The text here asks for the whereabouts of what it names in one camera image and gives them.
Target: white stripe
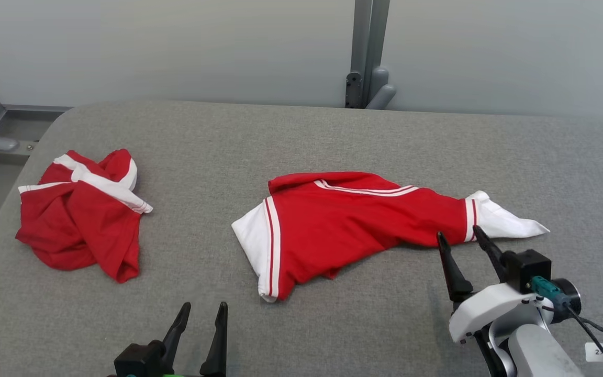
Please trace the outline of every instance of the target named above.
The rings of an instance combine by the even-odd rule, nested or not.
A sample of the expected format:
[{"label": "white stripe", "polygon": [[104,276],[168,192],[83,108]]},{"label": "white stripe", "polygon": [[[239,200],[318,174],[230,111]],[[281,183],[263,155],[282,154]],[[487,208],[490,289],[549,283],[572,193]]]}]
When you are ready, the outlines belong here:
[{"label": "white stripe", "polygon": [[67,154],[57,157],[55,160],[53,160],[53,164],[59,164],[69,170],[72,170],[72,182],[86,182],[106,195],[111,196],[120,203],[123,203],[127,207],[131,208],[131,210],[134,212],[150,213],[153,210],[153,207],[130,191],[130,187],[133,187],[133,185],[136,184],[136,176],[134,176],[133,179],[131,176],[129,176],[132,171],[134,171],[134,174],[136,174],[137,171],[134,160],[130,160],[129,172],[127,172],[125,178],[120,180],[120,182],[113,182],[110,179],[106,179],[102,176],[92,173],[88,167],[86,167],[86,165],[79,163]]},{"label": "white stripe", "polygon": [[340,186],[332,186],[330,185],[327,181],[325,181],[324,179],[320,180],[323,185],[329,189],[344,189],[344,190],[352,190],[352,191],[367,191],[367,192],[371,192],[371,193],[383,193],[383,194],[387,194],[387,193],[395,193],[397,191],[402,191],[404,189],[408,189],[410,187],[412,187],[411,185],[409,186],[402,186],[399,188],[393,188],[390,190],[376,190],[375,188],[345,188],[345,187],[340,187]]},{"label": "white stripe", "polygon": [[127,187],[130,191],[134,190],[136,187],[136,176],[137,176],[137,167],[136,163],[134,163],[134,159],[129,159],[129,170],[127,170],[127,174],[125,174],[122,179],[120,179],[120,184]]},{"label": "white stripe", "polygon": [[269,202],[269,198],[266,198],[265,200],[262,201],[263,205],[264,205],[264,214],[266,216],[266,267],[265,269],[262,271],[262,276],[265,276],[265,286],[264,286],[264,293],[260,293],[260,297],[263,298],[266,302],[268,303],[273,303],[274,301],[276,301],[275,297],[269,296],[270,290],[270,281],[271,281],[271,256],[272,256],[272,252],[271,252],[271,248],[273,245],[273,234],[271,234],[271,229],[273,229],[273,221],[271,220],[271,215],[270,215],[270,210],[268,209],[269,206],[267,205]]},{"label": "white stripe", "polygon": [[47,189],[48,187],[53,187],[53,186],[57,186],[58,184],[65,184],[65,183],[71,183],[71,182],[52,182],[52,183],[46,183],[46,184],[28,184],[27,186],[20,186],[20,187],[18,187],[17,190],[20,191],[20,193],[26,193],[27,191],[35,191],[35,190]]},{"label": "white stripe", "polygon": [[271,271],[271,296],[278,297],[278,277],[280,277],[281,271],[281,224],[280,222],[278,222],[278,212],[276,211],[276,206],[273,204],[273,197],[270,196],[266,198],[266,202],[269,204],[269,211],[271,213],[271,227],[273,228],[273,234],[271,235],[273,241],[273,271]]},{"label": "white stripe", "polygon": [[466,208],[467,215],[467,233],[464,236],[464,241],[469,242],[474,237],[474,205],[472,204],[472,199],[465,199],[464,206]]},{"label": "white stripe", "polygon": [[343,191],[344,193],[352,193],[352,194],[363,194],[363,195],[374,195],[374,196],[402,196],[413,191],[416,191],[418,187],[415,186],[404,186],[400,188],[396,188],[394,190],[369,190],[365,188],[345,188],[339,186],[330,186],[327,182],[323,180],[314,181],[316,186],[325,190],[335,190],[335,191]]}]

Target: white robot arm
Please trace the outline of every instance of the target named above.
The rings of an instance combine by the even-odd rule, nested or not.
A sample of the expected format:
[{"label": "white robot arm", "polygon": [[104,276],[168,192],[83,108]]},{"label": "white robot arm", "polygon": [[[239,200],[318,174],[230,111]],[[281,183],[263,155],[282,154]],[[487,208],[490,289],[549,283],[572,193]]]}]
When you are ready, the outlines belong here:
[{"label": "white robot arm", "polygon": [[464,344],[476,339],[492,377],[539,377],[583,375],[548,330],[574,317],[598,349],[603,347],[578,317],[581,297],[567,279],[551,281],[551,260],[534,250],[502,252],[480,227],[474,233],[490,258],[500,283],[474,293],[462,275],[443,234],[438,234],[439,253],[448,295],[454,303],[450,336]]}]

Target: crumpled red shirt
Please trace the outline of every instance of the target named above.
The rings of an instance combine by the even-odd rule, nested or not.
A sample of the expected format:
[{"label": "crumpled red shirt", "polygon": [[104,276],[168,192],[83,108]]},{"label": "crumpled red shirt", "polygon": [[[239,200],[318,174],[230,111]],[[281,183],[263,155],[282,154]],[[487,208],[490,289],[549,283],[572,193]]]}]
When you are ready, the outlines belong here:
[{"label": "crumpled red shirt", "polygon": [[139,221],[153,207],[132,193],[137,167],[127,150],[98,164],[74,151],[56,158],[36,185],[20,186],[15,238],[49,267],[99,263],[117,282],[139,275]]}]

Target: gray table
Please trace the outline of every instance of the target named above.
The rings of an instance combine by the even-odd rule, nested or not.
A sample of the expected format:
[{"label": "gray table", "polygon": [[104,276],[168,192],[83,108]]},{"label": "gray table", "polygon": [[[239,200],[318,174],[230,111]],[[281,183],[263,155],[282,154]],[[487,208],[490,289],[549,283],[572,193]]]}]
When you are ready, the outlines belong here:
[{"label": "gray table", "polygon": [[[136,101],[70,110],[43,137],[17,184],[34,184],[74,149],[99,160],[127,148],[141,220],[141,276],[117,284],[97,267],[50,269],[14,239],[19,195],[0,212],[0,374],[106,375],[131,342],[163,337],[184,301],[192,313],[175,363],[199,370],[220,301],[229,303],[228,373],[487,375],[473,343],[450,341],[452,309],[436,250],[395,248],[298,286],[284,303],[258,298],[230,229],[268,179],[308,170],[366,170],[452,196],[478,189],[552,233],[503,240],[553,260],[603,324],[603,124],[579,119]],[[497,279],[476,244],[456,248],[474,286]],[[588,341],[571,321],[553,334],[589,375]]]}]

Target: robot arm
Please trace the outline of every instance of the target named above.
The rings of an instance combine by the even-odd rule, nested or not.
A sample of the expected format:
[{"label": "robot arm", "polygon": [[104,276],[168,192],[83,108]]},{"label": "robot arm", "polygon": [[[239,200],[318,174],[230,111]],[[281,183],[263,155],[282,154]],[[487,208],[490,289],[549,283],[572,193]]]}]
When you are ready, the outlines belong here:
[{"label": "robot arm", "polygon": [[[551,281],[551,260],[534,250],[502,252],[474,226],[476,239],[490,258],[500,283],[479,292],[462,275],[443,234],[438,234],[448,296],[454,312],[453,341],[476,339],[493,377],[583,375],[550,334],[548,325],[574,317],[581,298],[567,279]],[[591,338],[603,352],[596,337]]]},{"label": "robot arm", "polygon": [[[184,303],[163,341],[154,340],[147,346],[132,343],[113,361],[116,375],[110,377],[163,377],[175,375],[174,359],[180,336],[189,318],[190,303]],[[220,303],[216,315],[216,332],[206,361],[199,368],[205,377],[227,374],[227,303]]]}]

